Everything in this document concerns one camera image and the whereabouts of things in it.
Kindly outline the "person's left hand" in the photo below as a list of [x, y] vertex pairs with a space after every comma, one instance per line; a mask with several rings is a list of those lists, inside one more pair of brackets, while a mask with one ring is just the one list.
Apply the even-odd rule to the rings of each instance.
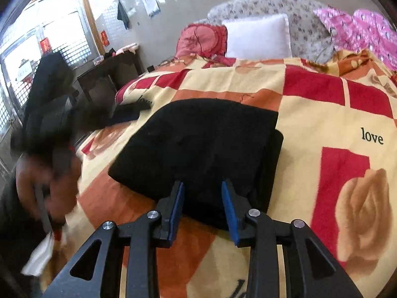
[[22, 155], [16, 165], [15, 181], [22, 206], [36, 219], [41, 218], [36, 193], [41, 187], [50, 190], [44, 198], [46, 212], [55, 223], [64, 223], [65, 217], [77, 204], [78, 181], [81, 176], [81, 160], [74, 155], [70, 168], [55, 177], [53, 170], [37, 157]]

